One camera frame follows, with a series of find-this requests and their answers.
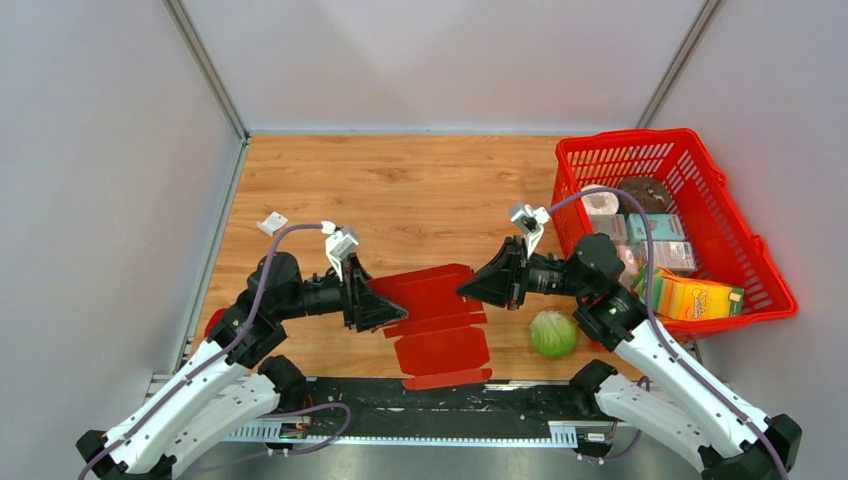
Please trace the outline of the red paper box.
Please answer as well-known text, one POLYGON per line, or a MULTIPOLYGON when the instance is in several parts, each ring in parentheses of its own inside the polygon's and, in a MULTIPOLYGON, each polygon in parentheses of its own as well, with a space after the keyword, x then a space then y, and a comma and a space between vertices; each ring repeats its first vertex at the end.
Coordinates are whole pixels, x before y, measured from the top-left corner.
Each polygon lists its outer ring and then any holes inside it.
POLYGON ((408 316, 381 328, 394 341, 402 380, 411 391, 434 390, 489 381, 490 351, 482 324, 481 301, 457 294, 473 270, 451 263, 377 278, 376 293, 403 307, 408 316))

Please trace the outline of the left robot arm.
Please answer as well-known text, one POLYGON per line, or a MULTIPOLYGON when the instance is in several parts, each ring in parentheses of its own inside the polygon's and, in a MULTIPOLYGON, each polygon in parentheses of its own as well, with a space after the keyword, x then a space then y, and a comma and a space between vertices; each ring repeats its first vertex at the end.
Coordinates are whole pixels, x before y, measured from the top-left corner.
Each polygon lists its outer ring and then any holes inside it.
POLYGON ((99 479, 176 479, 244 423, 304 405, 305 377, 273 350, 287 335, 283 321, 340 312, 346 327, 373 330, 407 318, 400 305, 369 286, 350 254, 339 273, 303 279, 296 258, 263 258, 246 289, 209 331, 195 354, 147 403, 107 431, 76 443, 99 479))

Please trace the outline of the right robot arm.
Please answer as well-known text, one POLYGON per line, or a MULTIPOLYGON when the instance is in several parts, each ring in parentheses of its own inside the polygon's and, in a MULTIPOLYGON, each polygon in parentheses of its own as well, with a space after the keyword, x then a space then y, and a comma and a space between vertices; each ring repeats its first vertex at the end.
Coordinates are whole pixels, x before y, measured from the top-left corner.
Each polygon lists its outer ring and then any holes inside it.
POLYGON ((720 382, 618 277, 624 264, 603 234, 580 238, 566 259, 527 251, 519 236, 461 285, 460 296, 516 310, 529 293, 570 296, 579 328, 636 367, 667 395, 662 400, 600 360, 575 374, 570 404, 586 419, 601 413, 638 428, 677 453, 704 479, 785 479, 802 430, 788 415, 770 416, 720 382))

